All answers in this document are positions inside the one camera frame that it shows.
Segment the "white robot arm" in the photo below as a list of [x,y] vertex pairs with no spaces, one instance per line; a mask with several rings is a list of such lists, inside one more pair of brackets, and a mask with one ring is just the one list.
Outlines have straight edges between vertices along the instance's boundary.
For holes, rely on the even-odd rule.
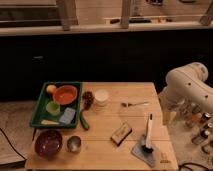
[[164,125],[171,118],[170,112],[186,100],[213,114],[213,88],[205,83],[207,78],[208,69],[200,62],[192,62],[167,73],[166,86],[158,94]]

